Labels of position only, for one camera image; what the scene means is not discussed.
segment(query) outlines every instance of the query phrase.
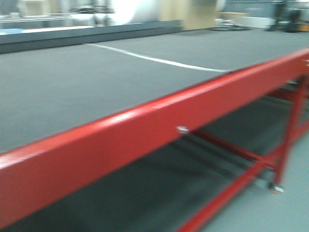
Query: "wall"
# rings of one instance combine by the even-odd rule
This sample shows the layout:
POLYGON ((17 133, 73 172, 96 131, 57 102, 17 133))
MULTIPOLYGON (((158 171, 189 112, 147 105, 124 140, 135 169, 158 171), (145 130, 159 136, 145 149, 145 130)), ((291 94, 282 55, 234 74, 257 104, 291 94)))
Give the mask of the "wall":
POLYGON ((249 13, 251 17, 272 18, 274 4, 271 0, 227 0, 224 11, 249 13))
POLYGON ((181 19, 185 30, 215 25, 216 0, 161 0, 160 20, 181 19))

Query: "table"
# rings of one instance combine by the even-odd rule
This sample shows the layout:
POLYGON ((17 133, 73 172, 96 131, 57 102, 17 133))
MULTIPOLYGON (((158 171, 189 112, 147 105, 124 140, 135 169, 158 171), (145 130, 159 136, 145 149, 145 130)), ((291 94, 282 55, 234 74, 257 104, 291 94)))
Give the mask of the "table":
MULTIPOLYGON (((1 194, 7 199, 1 208, 9 212, 1 226, 190 131, 247 159, 259 160, 219 201, 203 210, 202 215, 208 212, 206 218, 195 218, 180 231, 200 227, 263 168, 276 166, 283 171, 285 158, 279 165, 274 158, 287 151, 308 124, 287 133, 287 141, 267 158, 197 128, 307 75, 306 46, 307 34, 202 30, 2 55, 6 78, 1 84, 1 121, 5 121, 1 150, 66 132, 0 157, 1 194), (228 101, 223 98, 227 93, 228 101)), ((299 99, 304 98, 305 79, 302 83, 299 99)), ((294 98, 290 92, 273 95, 294 98)), ((294 107, 294 116, 299 107, 294 107)), ((290 130, 296 119, 292 117, 290 130)))

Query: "red steel beam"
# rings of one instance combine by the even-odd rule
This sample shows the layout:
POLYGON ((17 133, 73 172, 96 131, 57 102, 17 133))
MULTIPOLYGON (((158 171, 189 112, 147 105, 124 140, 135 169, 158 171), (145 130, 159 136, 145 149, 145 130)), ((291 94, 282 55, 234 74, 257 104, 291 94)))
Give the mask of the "red steel beam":
POLYGON ((193 218, 184 224, 178 232, 196 232, 204 226, 219 210, 246 187, 264 168, 266 164, 258 161, 243 175, 238 177, 229 187, 220 193, 214 200, 203 207, 193 218))
POLYGON ((300 80, 298 88, 295 92, 295 98, 293 101, 291 115, 288 121, 287 130, 284 135, 282 154, 279 156, 279 162, 275 168, 276 174, 274 178, 274 183, 276 184, 279 184, 282 181, 283 172, 285 170, 285 165, 288 159, 288 153, 294 142, 295 129, 297 128, 297 124, 301 116, 301 112, 302 112, 302 109, 305 103, 305 99, 307 97, 308 83, 309 83, 309 75, 304 76, 300 80))
POLYGON ((308 73, 308 59, 303 49, 0 155, 0 228, 179 138, 177 126, 194 131, 308 73))
POLYGON ((295 98, 295 92, 286 89, 277 89, 269 93, 269 96, 292 102, 295 98))
POLYGON ((209 134, 207 132, 201 131, 201 130, 197 130, 192 132, 192 134, 209 141, 212 144, 215 144, 227 151, 230 151, 244 159, 250 160, 250 161, 257 161, 257 160, 262 160, 264 161, 268 167, 274 167, 275 163, 271 160, 267 160, 266 158, 264 158, 261 155, 255 154, 243 147, 237 146, 235 144, 232 144, 228 141, 225 141, 223 139, 220 139, 212 134, 209 134))

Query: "white line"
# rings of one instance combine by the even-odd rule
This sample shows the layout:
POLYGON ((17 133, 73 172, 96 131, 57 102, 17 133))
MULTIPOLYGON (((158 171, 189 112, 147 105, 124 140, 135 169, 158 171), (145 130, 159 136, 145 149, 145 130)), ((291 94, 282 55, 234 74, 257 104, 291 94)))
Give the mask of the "white line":
POLYGON ((182 64, 182 63, 178 63, 178 62, 174 62, 174 61, 169 61, 169 60, 165 60, 165 59, 157 59, 157 58, 147 57, 147 56, 139 55, 139 54, 136 54, 136 53, 128 52, 128 51, 125 51, 125 50, 122 50, 122 49, 98 45, 98 44, 94 44, 94 43, 91 43, 91 44, 86 43, 86 45, 105 48, 105 49, 108 49, 108 50, 111 50, 111 51, 120 52, 120 53, 129 55, 129 56, 138 57, 138 58, 141 58, 141 59, 147 59, 147 60, 151 60, 151 61, 155 61, 155 62, 159 62, 159 63, 164 63, 164 64, 169 64, 169 65, 174 65, 174 66, 187 68, 187 69, 195 69, 195 70, 219 72, 219 73, 225 73, 225 72, 229 71, 229 70, 221 70, 221 69, 208 69, 208 68, 203 68, 203 67, 199 67, 199 66, 193 66, 193 65, 182 64))

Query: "gray felt surface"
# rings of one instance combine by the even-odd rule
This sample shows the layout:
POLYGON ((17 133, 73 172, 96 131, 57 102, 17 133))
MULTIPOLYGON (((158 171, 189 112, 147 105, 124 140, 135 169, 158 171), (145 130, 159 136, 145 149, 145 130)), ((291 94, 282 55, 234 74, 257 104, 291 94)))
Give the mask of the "gray felt surface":
MULTIPOLYGON (((199 30, 98 44, 189 65, 236 70, 305 48, 309 34, 199 30)), ((84 44, 3 54, 0 66, 0 152, 221 74, 84 44)))

